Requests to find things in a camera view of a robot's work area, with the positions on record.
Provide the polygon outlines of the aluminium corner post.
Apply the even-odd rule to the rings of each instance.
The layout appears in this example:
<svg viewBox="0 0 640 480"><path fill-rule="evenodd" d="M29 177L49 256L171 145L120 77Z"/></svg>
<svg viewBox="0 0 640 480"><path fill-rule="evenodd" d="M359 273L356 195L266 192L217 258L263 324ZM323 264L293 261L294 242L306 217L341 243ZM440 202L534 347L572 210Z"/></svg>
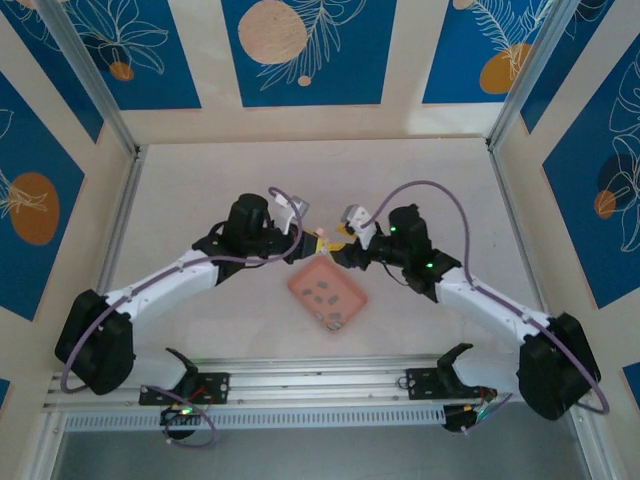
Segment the aluminium corner post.
<svg viewBox="0 0 640 480"><path fill-rule="evenodd" d="M139 153L139 146L136 144L113 95L62 4L57 0L33 1L49 33L101 117L112 130L122 149L129 157L136 159Z"/></svg>
<svg viewBox="0 0 640 480"><path fill-rule="evenodd" d="M525 63L508 93L503 107L486 137L487 149L495 154L539 79L563 35L579 0L553 0L551 11L541 26Z"/></svg>

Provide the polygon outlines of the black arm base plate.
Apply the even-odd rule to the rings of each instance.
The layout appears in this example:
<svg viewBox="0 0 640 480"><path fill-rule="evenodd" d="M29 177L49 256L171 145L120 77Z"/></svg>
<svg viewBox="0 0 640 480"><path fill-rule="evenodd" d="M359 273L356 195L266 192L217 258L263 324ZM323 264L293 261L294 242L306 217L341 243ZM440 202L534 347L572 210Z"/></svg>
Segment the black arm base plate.
<svg viewBox="0 0 640 480"><path fill-rule="evenodd" d="M195 373L181 380L170 390L181 398L181 401L198 406L226 405L230 390L230 374L226 372ZM169 406L177 403L173 397L150 387L140 390L138 403L142 406Z"/></svg>
<svg viewBox="0 0 640 480"><path fill-rule="evenodd" d="M410 400L489 399L497 391L463 384L452 369L410 368L405 371Z"/></svg>

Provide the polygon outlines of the aluminium table side rail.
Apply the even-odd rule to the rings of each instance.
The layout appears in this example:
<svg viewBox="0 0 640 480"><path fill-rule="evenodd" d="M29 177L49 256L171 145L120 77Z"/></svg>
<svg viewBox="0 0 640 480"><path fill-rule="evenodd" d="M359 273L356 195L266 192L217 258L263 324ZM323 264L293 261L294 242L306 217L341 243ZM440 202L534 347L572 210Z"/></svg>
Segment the aluminium table side rail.
<svg viewBox="0 0 640 480"><path fill-rule="evenodd" d="M488 151L492 168L494 170L494 175L496 177L498 188L500 190L502 200L503 200L505 209L507 211L507 215L509 217L511 229L513 231L513 235L517 244L519 255L522 260L524 270L526 272L528 283L532 290L533 297L535 299L535 304L538 307L540 307L542 310L547 310L548 305L545 301L543 292L538 282L536 272L534 271L533 264L531 262L531 257L527 251L527 245L525 242L525 238L523 236L522 225L517 215L515 203L513 201L513 198L509 189L509 185L507 183L507 178L504 174L502 165L500 163L498 155L495 152L495 149L490 144L487 144L487 151Z"/></svg>
<svg viewBox="0 0 640 480"><path fill-rule="evenodd" d="M147 152L148 145L139 146L128 171L97 280L96 291L99 294L108 292L113 281Z"/></svg>

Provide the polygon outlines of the pink plastic tray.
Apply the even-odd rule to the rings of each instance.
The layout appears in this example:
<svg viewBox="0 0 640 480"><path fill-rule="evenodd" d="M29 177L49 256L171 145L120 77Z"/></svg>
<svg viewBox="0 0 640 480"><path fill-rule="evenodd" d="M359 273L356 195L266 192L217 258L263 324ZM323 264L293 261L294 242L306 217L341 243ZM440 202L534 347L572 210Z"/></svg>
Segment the pink plastic tray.
<svg viewBox="0 0 640 480"><path fill-rule="evenodd" d="M327 290L321 290L316 287L316 283L324 281L328 284ZM327 331L338 332L343 329L349 321L351 321L365 307L368 297L364 290L343 272L332 260L327 256L320 255L301 270L294 274L287 282L287 287L293 296L303 305L303 307L311 313L315 318L315 313L320 312L323 320L318 320ZM311 295L302 296L304 289L311 289ZM338 302L333 305L327 303L332 296L338 296ZM322 304L314 301L315 297L321 297L324 301ZM329 315L339 312L342 315L340 320L332 320ZM328 324L341 322L342 328L331 331L327 328Z"/></svg>

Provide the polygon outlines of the aluminium frame leg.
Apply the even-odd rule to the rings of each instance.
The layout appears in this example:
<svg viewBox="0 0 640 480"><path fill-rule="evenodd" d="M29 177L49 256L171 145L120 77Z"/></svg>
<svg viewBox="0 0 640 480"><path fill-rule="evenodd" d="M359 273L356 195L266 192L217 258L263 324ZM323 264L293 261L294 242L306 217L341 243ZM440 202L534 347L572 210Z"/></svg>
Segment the aluminium frame leg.
<svg viewBox="0 0 640 480"><path fill-rule="evenodd" d="M570 415L590 479L619 480L619 472L602 417L578 406L570 409Z"/></svg>
<svg viewBox="0 0 640 480"><path fill-rule="evenodd" d="M21 480L51 480L67 418L68 415L61 412L38 416Z"/></svg>

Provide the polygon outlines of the aluminium frame beam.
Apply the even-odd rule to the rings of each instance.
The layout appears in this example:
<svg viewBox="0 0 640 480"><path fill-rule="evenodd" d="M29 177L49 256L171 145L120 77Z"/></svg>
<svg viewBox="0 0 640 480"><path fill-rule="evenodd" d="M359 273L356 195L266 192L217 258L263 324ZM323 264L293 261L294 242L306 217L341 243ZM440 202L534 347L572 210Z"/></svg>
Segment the aluminium frame beam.
<svg viewBox="0 0 640 480"><path fill-rule="evenodd" d="M311 359L196 359L202 372L226 372L226 408L409 405L397 381L409 368L434 367L437 356Z"/></svg>

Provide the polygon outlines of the black control board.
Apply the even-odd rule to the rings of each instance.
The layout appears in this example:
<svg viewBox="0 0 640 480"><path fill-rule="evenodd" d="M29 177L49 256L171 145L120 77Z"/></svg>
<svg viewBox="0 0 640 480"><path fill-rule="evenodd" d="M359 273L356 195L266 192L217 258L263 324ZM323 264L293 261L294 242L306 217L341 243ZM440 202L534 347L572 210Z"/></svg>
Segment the black control board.
<svg viewBox="0 0 640 480"><path fill-rule="evenodd" d="M196 427L202 423L202 418L192 407L169 406L160 412L159 423L164 428Z"/></svg>
<svg viewBox="0 0 640 480"><path fill-rule="evenodd" d="M501 406L499 400L475 399L470 403L449 404L443 407L445 423L443 428L455 434L467 434L491 418Z"/></svg>

